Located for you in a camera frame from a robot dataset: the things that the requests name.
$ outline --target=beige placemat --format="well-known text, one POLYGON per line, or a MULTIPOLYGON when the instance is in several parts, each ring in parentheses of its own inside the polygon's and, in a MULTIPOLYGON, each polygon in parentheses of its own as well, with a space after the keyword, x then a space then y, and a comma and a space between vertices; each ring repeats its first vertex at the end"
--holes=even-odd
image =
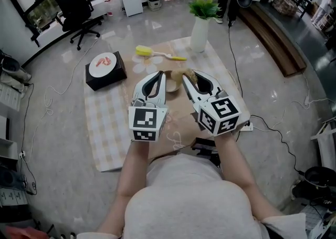
MULTIPOLYGON (((190 38, 176 39, 152 46, 154 51, 186 57, 187 61, 173 61, 161 56, 123 57, 127 79, 98 91, 93 91, 84 81, 85 109, 89 138, 94 162, 99 171, 121 168, 131 142, 128 128, 128 106, 131 103, 134 86, 142 78, 157 70, 173 70, 188 67, 201 70, 215 77, 222 88, 234 96, 242 113, 238 119, 241 128, 250 114, 240 93, 213 47, 207 42, 203 53, 194 53, 190 38)), ((157 143, 150 145, 150 158, 183 148, 196 137, 208 138, 207 130, 201 131, 191 115, 194 112, 191 101, 181 87, 176 93, 167 93, 166 104, 169 113, 166 124, 157 143)))

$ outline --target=tiled floor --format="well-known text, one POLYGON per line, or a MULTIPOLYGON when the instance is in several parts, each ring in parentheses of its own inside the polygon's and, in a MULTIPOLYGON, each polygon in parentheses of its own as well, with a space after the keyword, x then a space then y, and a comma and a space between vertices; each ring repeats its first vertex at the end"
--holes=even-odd
MULTIPOLYGON (((336 102, 336 61, 330 62, 336 57, 333 50, 327 50, 324 42, 326 37, 311 23, 311 16, 307 13, 300 19, 300 13, 295 17, 279 14, 271 5, 262 4, 275 22, 284 28, 284 32, 296 43, 316 71, 327 97, 336 102)), ((336 104, 331 103, 332 111, 336 116, 336 104)))
MULTIPOLYGON (((143 14, 130 18, 116 12, 113 18, 106 18, 101 26, 95 28, 101 33, 101 38, 76 68, 68 91, 63 95, 47 92, 47 100, 53 98, 50 109, 54 114, 46 115, 36 132, 29 166, 37 180, 38 195, 28 197, 34 216, 45 228, 47 224, 54 223, 58 233, 93 231, 108 210, 119 176, 118 172, 100 173, 93 163, 83 99, 85 64, 102 52, 118 50, 122 56, 134 51, 138 44, 150 46, 189 36, 194 21, 186 5, 164 6, 157 12, 145 9, 143 14)), ((273 126, 281 120, 286 107, 283 123, 277 127, 297 156, 297 168, 305 170, 316 164, 316 146, 310 141, 310 136, 316 132, 321 120, 331 116, 328 104, 313 103, 310 109, 304 110, 298 104, 290 103, 293 100, 303 102, 307 95, 303 76, 284 78, 263 45, 240 20, 231 28, 230 37, 244 100, 250 113, 262 116, 273 126)), ((50 47, 26 68, 35 84, 26 119, 24 150, 27 159, 31 154, 34 129, 46 111, 45 89, 51 85, 63 91, 69 83, 73 67, 96 40, 95 36, 85 37, 82 50, 77 51, 76 45, 69 43, 69 38, 50 47)), ((210 21, 208 40, 237 80, 227 25, 210 21)), ((311 98, 325 97, 310 65, 305 75, 311 98)), ((20 134, 15 137, 18 146, 26 105, 27 98, 22 103, 20 124, 14 124, 16 133, 20 134)), ((258 119, 251 121, 261 129, 266 128, 258 119)), ((241 133, 238 144, 262 191, 274 205, 282 207, 298 175, 293 169, 293 157, 280 143, 280 135, 255 129, 241 133)), ((25 167, 24 171, 31 182, 25 167)))

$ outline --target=white plate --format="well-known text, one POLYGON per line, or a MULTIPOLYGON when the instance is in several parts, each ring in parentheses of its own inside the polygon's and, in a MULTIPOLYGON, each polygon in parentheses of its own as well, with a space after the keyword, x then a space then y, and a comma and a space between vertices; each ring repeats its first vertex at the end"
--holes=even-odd
POLYGON ((107 52, 99 54, 90 63, 89 66, 90 75, 93 77, 106 76, 109 72, 111 72, 114 69, 116 64, 117 64, 117 58, 113 53, 107 52))

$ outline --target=office chair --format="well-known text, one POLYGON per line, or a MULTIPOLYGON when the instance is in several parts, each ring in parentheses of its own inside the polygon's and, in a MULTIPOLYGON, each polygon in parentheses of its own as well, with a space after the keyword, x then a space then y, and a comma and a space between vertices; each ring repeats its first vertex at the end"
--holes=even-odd
POLYGON ((96 34, 97 37, 100 37, 98 32, 90 30, 94 25, 101 25, 101 17, 95 19, 89 19, 91 16, 91 12, 93 8, 90 6, 88 0, 56 0, 60 9, 63 12, 63 17, 66 18, 62 23, 57 13, 55 15, 55 19, 62 25, 63 32, 67 31, 77 31, 74 36, 71 37, 70 43, 74 42, 74 38, 80 36, 77 50, 80 50, 80 43, 85 34, 91 33, 96 34))

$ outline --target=yellow brush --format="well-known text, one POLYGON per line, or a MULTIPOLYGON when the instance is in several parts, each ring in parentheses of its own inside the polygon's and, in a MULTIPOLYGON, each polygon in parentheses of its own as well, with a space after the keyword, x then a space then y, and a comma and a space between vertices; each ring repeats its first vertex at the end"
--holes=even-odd
POLYGON ((165 56, 166 58, 170 60, 187 60, 187 58, 184 58, 184 57, 175 57, 170 54, 163 53, 163 52, 155 52, 150 47, 145 47, 145 46, 137 46, 135 48, 135 53, 137 55, 147 56, 147 57, 158 55, 158 56, 165 56))

